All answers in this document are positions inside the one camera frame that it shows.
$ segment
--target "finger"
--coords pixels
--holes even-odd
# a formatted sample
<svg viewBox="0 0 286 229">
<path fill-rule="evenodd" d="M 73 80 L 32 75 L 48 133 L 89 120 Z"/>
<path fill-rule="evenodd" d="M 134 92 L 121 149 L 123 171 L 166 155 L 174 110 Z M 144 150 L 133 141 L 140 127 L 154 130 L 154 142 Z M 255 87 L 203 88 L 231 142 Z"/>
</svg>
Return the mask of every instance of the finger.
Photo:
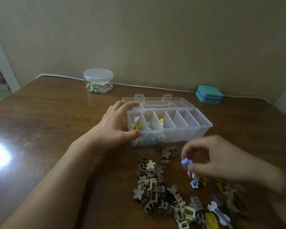
<svg viewBox="0 0 286 229">
<path fill-rule="evenodd" d="M 187 166 L 187 170 L 201 175 L 201 176 L 208 176 L 208 177 L 214 177 L 216 175 L 216 172 L 214 170 L 214 165 L 211 163 L 202 164 L 202 163 L 194 163 Z"/>
<path fill-rule="evenodd" d="M 126 112 L 128 110 L 131 110 L 133 107 L 137 107 L 139 106 L 140 104 L 137 103 L 137 102 L 127 102 L 127 103 L 124 103 L 122 105 L 122 107 L 120 107 L 118 110 L 117 110 L 117 114 L 119 115 L 120 119 L 122 120 L 122 118 L 125 116 Z"/>
<path fill-rule="evenodd" d="M 181 159 L 187 158 L 190 154 L 195 154 L 198 149 L 209 150 L 213 143 L 213 136 L 206 136 L 188 141 L 182 148 Z"/>
<path fill-rule="evenodd" d="M 118 101 L 114 104 L 114 106 L 111 109 L 111 112 L 117 111 L 123 104 L 127 103 L 127 101 Z"/>
<path fill-rule="evenodd" d="M 111 105 L 108 110 L 107 110 L 107 113 L 111 112 L 111 109 L 113 108 L 113 105 Z"/>
<path fill-rule="evenodd" d="M 139 130 L 131 130 L 129 132 L 121 132 L 121 141 L 127 142 L 141 137 L 142 133 Z"/>
</svg>

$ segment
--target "teal jewelry box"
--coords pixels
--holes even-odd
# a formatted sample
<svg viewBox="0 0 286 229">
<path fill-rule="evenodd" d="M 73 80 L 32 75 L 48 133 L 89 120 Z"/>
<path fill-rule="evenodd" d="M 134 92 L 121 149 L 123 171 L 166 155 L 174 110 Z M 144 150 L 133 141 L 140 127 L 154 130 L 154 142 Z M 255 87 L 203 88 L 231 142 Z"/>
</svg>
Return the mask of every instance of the teal jewelry box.
<svg viewBox="0 0 286 229">
<path fill-rule="evenodd" d="M 202 103 L 219 104 L 224 95 L 217 88 L 199 85 L 196 96 Z"/>
</svg>

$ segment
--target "hand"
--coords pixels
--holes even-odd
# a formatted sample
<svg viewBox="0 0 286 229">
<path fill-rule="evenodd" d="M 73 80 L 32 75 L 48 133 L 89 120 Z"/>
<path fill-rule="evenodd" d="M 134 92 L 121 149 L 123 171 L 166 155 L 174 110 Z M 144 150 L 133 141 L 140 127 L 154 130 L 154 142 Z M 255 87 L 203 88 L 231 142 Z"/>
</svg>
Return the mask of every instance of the hand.
<svg viewBox="0 0 286 229">
<path fill-rule="evenodd" d="M 187 169 L 201 176 L 227 181 L 250 181 L 255 179 L 257 169 L 262 169 L 265 163 L 217 135 L 188 141 L 182 149 L 181 158 L 194 157 L 199 149 L 209 151 L 210 162 L 202 164 L 193 160 Z"/>
<path fill-rule="evenodd" d="M 136 102 L 116 102 L 108 108 L 102 120 L 82 137 L 85 141 L 93 141 L 93 146 L 97 149 L 111 149 L 137 139 L 142 133 L 138 130 L 122 131 L 121 122 L 127 111 L 138 105 Z"/>
</svg>

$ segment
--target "clear plastic jar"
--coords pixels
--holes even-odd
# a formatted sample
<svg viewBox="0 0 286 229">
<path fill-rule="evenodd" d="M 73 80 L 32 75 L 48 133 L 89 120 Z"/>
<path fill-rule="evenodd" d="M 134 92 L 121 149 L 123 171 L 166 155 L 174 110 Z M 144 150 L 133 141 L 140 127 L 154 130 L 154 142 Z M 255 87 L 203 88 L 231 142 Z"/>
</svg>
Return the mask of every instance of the clear plastic jar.
<svg viewBox="0 0 286 229">
<path fill-rule="evenodd" d="M 89 92 L 106 94 L 113 89 L 113 73 L 102 68 L 93 68 L 84 71 L 86 89 Z"/>
</svg>

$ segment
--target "jar lid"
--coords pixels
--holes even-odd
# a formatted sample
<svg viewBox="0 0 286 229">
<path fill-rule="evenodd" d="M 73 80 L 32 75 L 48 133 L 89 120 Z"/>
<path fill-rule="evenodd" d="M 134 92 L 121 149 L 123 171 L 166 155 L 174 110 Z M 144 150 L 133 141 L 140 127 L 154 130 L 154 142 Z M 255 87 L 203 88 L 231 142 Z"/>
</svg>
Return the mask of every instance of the jar lid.
<svg viewBox="0 0 286 229">
<path fill-rule="evenodd" d="M 84 78 L 89 81 L 106 82 L 113 79 L 113 73 L 107 69 L 92 68 L 84 71 Z"/>
</svg>

